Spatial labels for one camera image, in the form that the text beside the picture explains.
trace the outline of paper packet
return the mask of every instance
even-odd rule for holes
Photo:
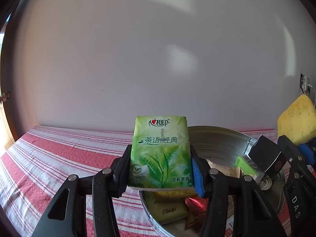
[[[193,188],[186,117],[136,118],[129,186],[148,191]]]
[[[225,228],[225,236],[224,237],[232,237],[233,236],[233,226],[234,226],[234,215],[229,217],[226,221],[226,228]]]
[[[231,217],[234,214],[234,199],[233,196],[228,195],[227,199],[227,218]]]
[[[228,167],[216,164],[210,160],[206,160],[211,168],[216,168],[218,171],[222,172],[224,175],[239,178],[240,167]]]

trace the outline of yellow tissue pack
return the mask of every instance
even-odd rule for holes
[[[316,109],[309,97],[302,94],[281,114],[277,133],[286,135],[295,145],[316,137]]]
[[[169,224],[188,216],[184,202],[161,202],[153,196],[152,191],[143,192],[144,199],[151,215],[161,224]]]

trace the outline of snack wrapper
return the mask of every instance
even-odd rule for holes
[[[186,117],[136,118],[129,186],[146,191],[193,189]]]
[[[169,224],[188,216],[184,202],[161,202],[154,198],[151,191],[144,191],[144,198],[151,215],[161,224]]]
[[[188,217],[185,222],[185,228],[191,228],[192,226],[200,224],[199,217],[194,216],[191,212],[189,212]]]
[[[193,216],[198,217],[199,222],[202,224],[206,215],[207,203],[209,199],[199,197],[186,198],[185,204]]]

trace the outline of metal bowl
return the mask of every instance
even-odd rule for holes
[[[256,140],[243,133],[226,128],[214,126],[191,126],[188,127],[190,144],[194,146],[201,158],[209,159],[216,164],[233,167],[239,155],[248,154]],[[272,187],[264,191],[266,198],[271,203],[275,212],[279,214],[282,210],[285,196],[283,186],[285,175],[283,170],[274,178]],[[193,230],[184,231],[184,220],[160,225],[150,214],[140,191],[141,201],[151,226],[160,236],[198,236]]]

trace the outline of metal screw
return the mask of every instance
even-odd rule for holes
[[[251,181],[252,181],[252,177],[251,177],[250,175],[245,175],[245,176],[244,176],[244,180],[245,180],[246,182],[251,182]]]
[[[102,173],[105,175],[108,175],[112,172],[112,169],[110,169],[109,167],[106,167],[105,169],[102,170]]]
[[[216,168],[211,168],[210,169],[210,174],[211,175],[217,175],[218,174],[218,170]]]
[[[77,176],[76,175],[70,175],[69,177],[68,177],[68,180],[69,181],[74,181],[74,180],[76,180],[77,179]]]

